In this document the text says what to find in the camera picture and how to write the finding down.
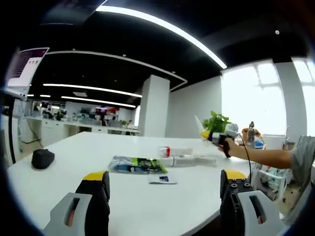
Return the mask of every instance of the monitor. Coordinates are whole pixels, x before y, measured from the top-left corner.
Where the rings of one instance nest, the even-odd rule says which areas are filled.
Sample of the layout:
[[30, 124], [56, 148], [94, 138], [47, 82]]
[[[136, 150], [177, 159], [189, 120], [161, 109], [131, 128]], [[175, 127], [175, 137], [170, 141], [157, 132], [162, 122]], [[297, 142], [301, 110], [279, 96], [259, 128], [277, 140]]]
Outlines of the monitor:
[[41, 107], [42, 108], [48, 108], [49, 103], [48, 102], [42, 102]]
[[91, 112], [90, 108], [83, 108], [82, 107], [80, 113], [82, 113], [82, 114], [90, 114], [90, 112]]
[[4, 92], [26, 100], [35, 71], [48, 50], [49, 48], [32, 48], [17, 51], [7, 71]]
[[95, 114], [97, 114], [97, 115], [106, 115], [107, 114], [107, 108], [105, 108], [105, 107], [96, 107], [95, 108]]

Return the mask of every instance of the person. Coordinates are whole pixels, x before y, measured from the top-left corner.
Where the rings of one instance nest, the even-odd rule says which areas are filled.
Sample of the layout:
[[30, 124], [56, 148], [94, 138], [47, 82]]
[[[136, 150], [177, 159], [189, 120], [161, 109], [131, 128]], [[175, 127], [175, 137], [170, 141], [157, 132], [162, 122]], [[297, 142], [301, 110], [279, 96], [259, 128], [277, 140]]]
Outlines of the person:
[[132, 129], [134, 126], [132, 124], [132, 120], [129, 120], [128, 123], [127, 123], [127, 128], [130, 128]]
[[102, 126], [107, 126], [105, 116], [103, 114], [100, 115], [99, 120], [100, 120]]
[[77, 115], [75, 114], [75, 113], [72, 113], [72, 121], [77, 121], [78, 119], [77, 119]]
[[46, 111], [46, 114], [48, 115], [48, 119], [54, 119], [54, 116], [51, 114], [51, 108], [48, 108], [48, 111]]
[[62, 115], [60, 114], [60, 112], [57, 112], [56, 115], [56, 120], [61, 121]]
[[[226, 138], [229, 144], [229, 155], [247, 160], [247, 153], [244, 147], [238, 146], [231, 138]], [[298, 197], [294, 208], [289, 212], [285, 219], [287, 225], [293, 222], [299, 216], [299, 213], [306, 204], [307, 198], [312, 190], [311, 171], [312, 163], [315, 159], [315, 140], [311, 140], [299, 147], [291, 150], [257, 150], [247, 148], [248, 156], [251, 161], [262, 165], [275, 167], [278, 169], [292, 169], [293, 177], [296, 182], [302, 186], [300, 196]]]

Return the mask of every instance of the white wall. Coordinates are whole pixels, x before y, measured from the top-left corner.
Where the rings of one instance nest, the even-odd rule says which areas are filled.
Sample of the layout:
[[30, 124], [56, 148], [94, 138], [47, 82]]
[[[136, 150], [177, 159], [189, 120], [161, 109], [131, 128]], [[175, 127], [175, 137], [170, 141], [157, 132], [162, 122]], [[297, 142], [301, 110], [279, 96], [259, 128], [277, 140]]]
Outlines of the white wall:
[[199, 138], [194, 115], [202, 122], [211, 116], [211, 110], [222, 110], [220, 76], [170, 94], [165, 136]]
[[306, 107], [302, 85], [292, 62], [275, 64], [280, 77], [285, 110], [288, 137], [297, 142], [301, 135], [307, 134]]
[[170, 81], [151, 75], [142, 88], [139, 131], [142, 136], [165, 137]]
[[133, 110], [128, 110], [125, 108], [120, 108], [118, 111], [118, 120], [133, 120]]
[[[292, 62], [276, 63], [286, 107], [286, 123], [290, 126], [289, 140], [296, 142], [306, 135], [306, 109], [301, 83]], [[214, 77], [172, 92], [169, 97], [165, 136], [172, 138], [199, 138], [194, 115], [200, 121], [211, 116], [210, 111], [221, 113], [221, 80]], [[263, 136], [269, 149], [281, 148], [284, 136]]]

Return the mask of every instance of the gray sleeve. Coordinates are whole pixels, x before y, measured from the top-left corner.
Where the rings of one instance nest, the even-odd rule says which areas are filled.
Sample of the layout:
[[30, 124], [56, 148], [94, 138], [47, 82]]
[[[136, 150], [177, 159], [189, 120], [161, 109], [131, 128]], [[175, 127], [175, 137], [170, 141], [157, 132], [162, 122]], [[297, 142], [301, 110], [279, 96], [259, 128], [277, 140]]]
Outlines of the gray sleeve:
[[291, 169], [298, 184], [303, 183], [310, 176], [314, 161], [315, 140], [302, 144], [291, 151]]

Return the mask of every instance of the black ceiling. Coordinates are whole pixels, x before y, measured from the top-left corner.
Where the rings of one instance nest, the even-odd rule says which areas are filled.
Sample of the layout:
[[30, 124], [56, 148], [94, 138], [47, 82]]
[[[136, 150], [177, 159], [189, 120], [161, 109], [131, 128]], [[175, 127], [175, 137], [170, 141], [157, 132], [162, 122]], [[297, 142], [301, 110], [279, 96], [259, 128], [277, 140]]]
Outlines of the black ceiling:
[[[276, 14], [265, 1], [109, 0], [106, 5], [139, 10], [164, 19], [204, 43], [228, 66], [269, 59], [290, 60], [307, 49], [295, 24]], [[220, 74], [221, 68], [197, 47], [154, 23], [122, 14], [94, 12], [82, 24], [41, 25], [21, 49], [50, 47], [53, 51], [90, 51], [142, 61], [172, 72], [191, 85]], [[43, 87], [44, 83], [84, 85], [141, 92], [143, 82], [156, 74], [182, 81], [133, 62], [85, 54], [47, 55], [34, 75], [30, 94], [75, 96], [72, 88]], [[139, 99], [110, 92], [85, 90], [90, 99], [135, 104]]]

